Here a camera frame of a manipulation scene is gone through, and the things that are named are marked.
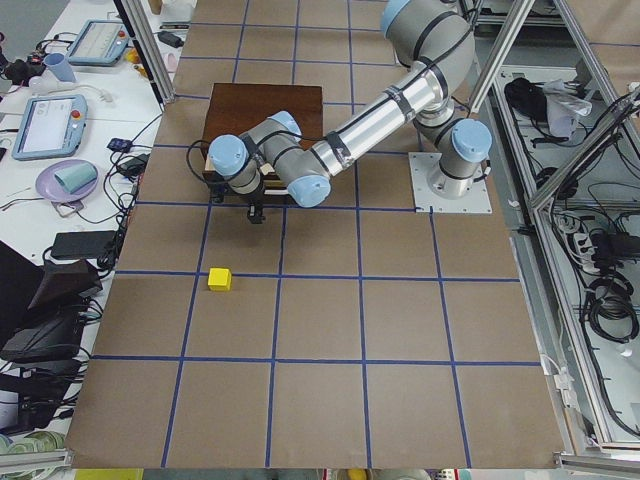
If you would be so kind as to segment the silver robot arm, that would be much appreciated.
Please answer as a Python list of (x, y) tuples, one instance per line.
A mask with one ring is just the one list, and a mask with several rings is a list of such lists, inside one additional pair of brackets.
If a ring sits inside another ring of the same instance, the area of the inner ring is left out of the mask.
[(492, 136), (480, 121), (457, 115), (452, 98), (475, 55), (472, 26), (443, 1), (390, 1), (381, 30), (407, 68), (406, 76), (310, 148), (302, 148), (300, 127), (287, 111), (210, 143), (207, 156), (214, 171), (247, 199), (251, 222), (263, 220), (262, 165), (274, 170), (298, 206), (312, 208), (329, 196), (331, 178), (408, 123), (441, 153), (428, 176), (436, 195), (458, 199), (474, 184)]

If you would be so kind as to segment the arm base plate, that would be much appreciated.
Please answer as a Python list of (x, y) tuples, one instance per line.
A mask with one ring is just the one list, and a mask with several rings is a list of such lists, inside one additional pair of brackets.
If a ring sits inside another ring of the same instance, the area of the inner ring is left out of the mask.
[(481, 214), (493, 212), (486, 181), (475, 182), (481, 168), (468, 179), (448, 177), (440, 165), (440, 153), (410, 152), (408, 155), (414, 209), (417, 213)]

